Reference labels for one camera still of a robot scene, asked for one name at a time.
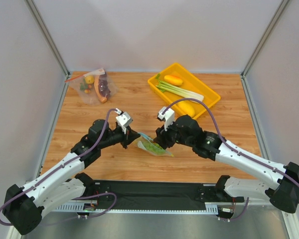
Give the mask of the fake green lettuce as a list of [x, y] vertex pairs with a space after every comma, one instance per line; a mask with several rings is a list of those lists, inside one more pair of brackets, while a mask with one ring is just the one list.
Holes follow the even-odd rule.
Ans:
[[152, 153], [155, 154], [161, 154], [164, 152], [164, 149], [161, 148], [157, 143], [155, 142], [150, 142], [150, 141], [143, 141], [142, 145], [144, 146], [144, 148]]

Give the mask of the blue zip top bag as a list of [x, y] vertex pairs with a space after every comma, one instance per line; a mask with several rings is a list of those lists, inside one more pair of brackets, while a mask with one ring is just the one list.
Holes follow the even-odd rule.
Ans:
[[174, 157], [174, 155], [163, 149], [159, 144], [155, 143], [151, 137], [148, 135], [139, 132], [140, 137], [136, 139], [136, 146], [139, 149], [142, 149], [153, 156], [170, 156]]

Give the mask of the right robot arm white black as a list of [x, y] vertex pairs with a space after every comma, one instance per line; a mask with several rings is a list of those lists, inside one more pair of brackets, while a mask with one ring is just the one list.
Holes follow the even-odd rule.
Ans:
[[203, 130], [198, 122], [188, 115], [158, 114], [164, 125], [156, 129], [154, 141], [163, 149], [174, 144], [188, 146], [198, 156], [236, 167], [252, 176], [243, 180], [222, 176], [217, 184], [231, 197], [250, 197], [268, 200], [273, 206], [287, 213], [295, 213], [299, 204], [299, 165], [287, 165], [256, 156], [220, 137]]

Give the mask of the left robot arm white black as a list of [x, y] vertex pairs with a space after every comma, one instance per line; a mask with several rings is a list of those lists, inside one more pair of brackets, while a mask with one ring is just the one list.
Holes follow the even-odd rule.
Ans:
[[127, 148], [140, 135], [131, 129], [132, 119], [126, 115], [116, 118], [115, 129], [110, 129], [106, 119], [93, 122], [88, 133], [71, 151], [47, 172], [24, 184], [12, 185], [6, 191], [0, 208], [8, 222], [21, 235], [34, 230], [51, 211], [69, 200], [88, 200], [99, 197], [94, 181], [83, 170], [101, 156], [101, 149], [121, 144]]

